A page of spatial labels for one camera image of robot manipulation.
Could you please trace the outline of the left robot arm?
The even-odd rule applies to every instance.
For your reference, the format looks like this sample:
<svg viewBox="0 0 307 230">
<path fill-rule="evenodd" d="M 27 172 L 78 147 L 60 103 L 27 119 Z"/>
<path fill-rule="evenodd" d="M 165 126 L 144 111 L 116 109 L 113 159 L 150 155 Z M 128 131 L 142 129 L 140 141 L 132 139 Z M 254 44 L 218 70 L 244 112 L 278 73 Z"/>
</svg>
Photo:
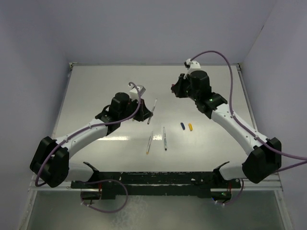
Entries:
<svg viewBox="0 0 307 230">
<path fill-rule="evenodd" d="M 122 122 L 131 118 L 143 122 L 152 115 L 144 99 L 118 92 L 111 103 L 84 127 L 60 138 L 43 138 L 30 163 L 30 170 L 52 188 L 64 181 L 82 181 L 88 188 L 93 188 L 98 184 L 99 171 L 87 162 L 72 163 L 70 158 L 92 142 L 113 133 Z"/>
</svg>

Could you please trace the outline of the purple marker pen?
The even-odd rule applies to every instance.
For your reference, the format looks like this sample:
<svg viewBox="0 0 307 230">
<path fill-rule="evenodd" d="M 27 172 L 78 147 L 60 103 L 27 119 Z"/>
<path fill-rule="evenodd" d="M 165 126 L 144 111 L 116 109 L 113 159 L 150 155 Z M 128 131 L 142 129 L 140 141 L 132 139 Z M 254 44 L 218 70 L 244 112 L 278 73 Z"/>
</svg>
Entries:
<svg viewBox="0 0 307 230">
<path fill-rule="evenodd" d="M 149 119 L 148 119 L 148 121 L 147 121 L 147 124 L 149 125 L 150 124 L 150 121 L 151 121 L 151 119 L 152 119 L 152 117 L 153 117 L 153 115 L 154 115 L 154 110 L 155 110 L 155 107 L 156 107 L 156 103 L 157 103 L 157 98 L 155 99 L 155 102 L 154 102 L 154 105 L 153 105 L 153 107 L 152 107 L 152 110 L 151 110 L 151 116 L 149 117 Z"/>
</svg>

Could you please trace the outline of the blue marker pen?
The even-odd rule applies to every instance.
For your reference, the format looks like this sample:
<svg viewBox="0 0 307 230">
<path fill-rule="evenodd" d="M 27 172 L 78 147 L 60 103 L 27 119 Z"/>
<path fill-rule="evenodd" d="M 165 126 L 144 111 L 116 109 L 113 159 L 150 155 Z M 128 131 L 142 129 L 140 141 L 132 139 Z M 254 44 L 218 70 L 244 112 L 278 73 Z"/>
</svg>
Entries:
<svg viewBox="0 0 307 230">
<path fill-rule="evenodd" d="M 163 127 L 163 140 L 164 140 L 164 149 L 167 151 L 167 140 L 166 140 L 166 130 L 165 127 Z"/>
</svg>

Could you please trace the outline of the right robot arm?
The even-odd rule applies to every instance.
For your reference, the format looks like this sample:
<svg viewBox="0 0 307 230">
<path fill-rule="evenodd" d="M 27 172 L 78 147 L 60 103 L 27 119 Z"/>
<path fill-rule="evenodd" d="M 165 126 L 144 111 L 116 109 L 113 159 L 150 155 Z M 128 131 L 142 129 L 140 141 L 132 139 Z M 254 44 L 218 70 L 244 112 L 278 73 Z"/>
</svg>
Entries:
<svg viewBox="0 0 307 230">
<path fill-rule="evenodd" d="M 193 100 L 197 109 L 224 128 L 247 155 L 243 162 L 227 161 L 214 169 L 213 182 L 217 187 L 225 187 L 230 180 L 241 178 L 258 184 L 280 169 L 282 157 L 277 153 L 282 147 L 280 140 L 269 139 L 251 128 L 245 130 L 248 124 L 236 113 L 230 112 L 230 106 L 223 96 L 212 91 L 205 71 L 180 74 L 171 91 L 177 98 Z"/>
</svg>

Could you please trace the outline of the aluminium frame rail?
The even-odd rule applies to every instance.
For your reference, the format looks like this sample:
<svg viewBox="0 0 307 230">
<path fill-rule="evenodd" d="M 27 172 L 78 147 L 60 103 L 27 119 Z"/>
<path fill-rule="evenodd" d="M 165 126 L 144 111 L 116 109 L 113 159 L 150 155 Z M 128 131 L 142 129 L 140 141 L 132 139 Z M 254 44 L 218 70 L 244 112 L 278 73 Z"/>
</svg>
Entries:
<svg viewBox="0 0 307 230">
<path fill-rule="evenodd" d="M 71 188 L 71 182 L 63 182 L 55 188 L 51 188 L 48 185 L 43 185 L 41 187 L 35 186 L 36 175 L 33 174 L 31 178 L 28 191 L 77 191 L 77 189 Z M 279 174 L 273 174 L 268 176 L 263 181 L 258 184 L 254 184 L 251 181 L 244 179 L 244 191 L 282 191 L 283 186 L 280 181 Z"/>
</svg>

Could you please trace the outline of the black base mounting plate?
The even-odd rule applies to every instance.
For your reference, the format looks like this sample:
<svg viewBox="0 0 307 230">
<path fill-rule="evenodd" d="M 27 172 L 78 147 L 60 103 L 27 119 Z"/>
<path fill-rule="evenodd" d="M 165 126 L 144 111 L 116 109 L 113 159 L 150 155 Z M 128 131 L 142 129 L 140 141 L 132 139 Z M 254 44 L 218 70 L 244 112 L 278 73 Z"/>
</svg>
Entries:
<svg viewBox="0 0 307 230">
<path fill-rule="evenodd" d="M 215 172 L 95 172 L 87 183 L 73 181 L 84 199 L 115 199 L 116 196 L 196 196 L 210 198 L 211 190 L 240 188 L 238 179 L 227 181 Z"/>
</svg>

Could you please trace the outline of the yellow marker pen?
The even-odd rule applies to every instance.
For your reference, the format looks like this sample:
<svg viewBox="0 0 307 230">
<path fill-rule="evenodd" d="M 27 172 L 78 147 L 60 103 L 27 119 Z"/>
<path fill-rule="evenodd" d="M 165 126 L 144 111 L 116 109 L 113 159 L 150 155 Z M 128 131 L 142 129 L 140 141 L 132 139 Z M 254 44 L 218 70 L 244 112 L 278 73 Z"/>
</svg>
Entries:
<svg viewBox="0 0 307 230">
<path fill-rule="evenodd" d="M 154 132 L 152 131 L 151 135 L 149 137 L 149 141 L 148 141 L 148 145 L 147 145 L 147 149 L 146 149 L 146 154 L 147 155 L 149 154 L 149 151 L 150 151 L 150 147 L 151 147 L 151 143 L 152 143 L 152 140 L 153 140 L 153 136 L 154 136 Z"/>
</svg>

